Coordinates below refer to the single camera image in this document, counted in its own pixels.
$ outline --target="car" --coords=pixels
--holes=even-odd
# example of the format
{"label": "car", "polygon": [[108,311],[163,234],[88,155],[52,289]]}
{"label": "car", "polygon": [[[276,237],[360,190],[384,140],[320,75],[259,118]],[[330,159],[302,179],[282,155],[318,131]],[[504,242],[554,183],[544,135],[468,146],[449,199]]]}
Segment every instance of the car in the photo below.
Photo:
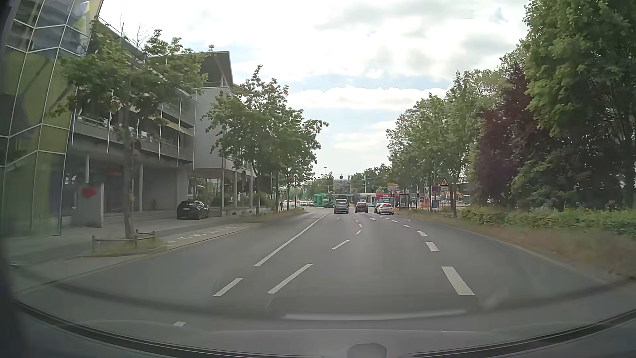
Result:
{"label": "car", "polygon": [[346,199],[336,199],[336,202],[333,203],[333,213],[349,213],[349,202]]}
{"label": "car", "polygon": [[382,203],[380,207],[378,208],[378,214],[395,215],[395,213],[396,213],[396,210],[391,204]]}
{"label": "car", "polygon": [[210,209],[199,200],[184,200],[177,206],[177,219],[182,218],[208,218],[210,217]]}
{"label": "car", "polygon": [[364,202],[360,201],[356,203],[356,207],[354,208],[355,213],[369,213],[369,206]]}

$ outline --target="building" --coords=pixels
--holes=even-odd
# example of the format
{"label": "building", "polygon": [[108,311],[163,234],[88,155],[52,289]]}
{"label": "building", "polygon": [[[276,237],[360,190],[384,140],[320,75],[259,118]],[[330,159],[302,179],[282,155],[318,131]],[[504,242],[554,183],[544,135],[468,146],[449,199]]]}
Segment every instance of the building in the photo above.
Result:
{"label": "building", "polygon": [[[102,0],[22,0],[10,14],[11,31],[2,57],[8,77],[0,90],[3,236],[56,235],[66,225],[100,227],[121,220],[123,154],[113,116],[49,115],[74,90],[62,78],[59,60],[90,53],[90,22],[101,4]],[[132,45],[129,50],[136,51]],[[178,101],[163,104],[160,112],[168,125],[154,131],[156,126],[135,121],[142,147],[134,170],[135,213],[173,217],[180,201],[205,186],[197,177],[214,187],[215,194],[231,192],[231,213],[241,213],[240,203],[251,203],[251,193],[244,193],[252,188],[251,171],[245,165],[233,169],[232,162],[211,154],[214,135],[205,132],[207,125],[200,120],[216,96],[232,93],[230,54],[212,52],[202,72],[209,74],[203,95],[184,92]],[[86,187],[99,195],[85,200],[81,193]]]}

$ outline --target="green tram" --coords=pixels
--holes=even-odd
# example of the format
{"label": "green tram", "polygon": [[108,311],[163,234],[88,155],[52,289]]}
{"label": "green tram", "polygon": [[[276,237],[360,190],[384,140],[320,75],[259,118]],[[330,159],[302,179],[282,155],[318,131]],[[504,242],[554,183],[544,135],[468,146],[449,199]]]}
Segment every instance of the green tram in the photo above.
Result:
{"label": "green tram", "polygon": [[333,201],[331,200],[331,194],[323,192],[314,194],[314,208],[333,208]]}

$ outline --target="asphalt road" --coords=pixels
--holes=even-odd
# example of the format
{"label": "asphalt road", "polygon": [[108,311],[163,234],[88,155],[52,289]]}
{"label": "asphalt road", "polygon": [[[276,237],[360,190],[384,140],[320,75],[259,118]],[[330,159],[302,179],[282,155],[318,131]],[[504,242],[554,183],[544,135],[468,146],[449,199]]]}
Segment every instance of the asphalt road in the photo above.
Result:
{"label": "asphalt road", "polygon": [[157,331],[140,322],[204,331],[522,327],[519,335],[530,336],[636,306],[631,290],[475,234],[400,215],[314,208],[19,299],[155,339]]}

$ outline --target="white car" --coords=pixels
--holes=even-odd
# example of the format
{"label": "white car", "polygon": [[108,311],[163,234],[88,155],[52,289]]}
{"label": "white car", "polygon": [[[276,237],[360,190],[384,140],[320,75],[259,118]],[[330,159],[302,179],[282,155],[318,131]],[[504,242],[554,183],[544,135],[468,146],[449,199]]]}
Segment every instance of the white car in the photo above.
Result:
{"label": "white car", "polygon": [[378,214],[389,214],[389,215],[395,215],[396,210],[393,207],[393,205],[391,204],[381,204],[380,207],[378,208]]}

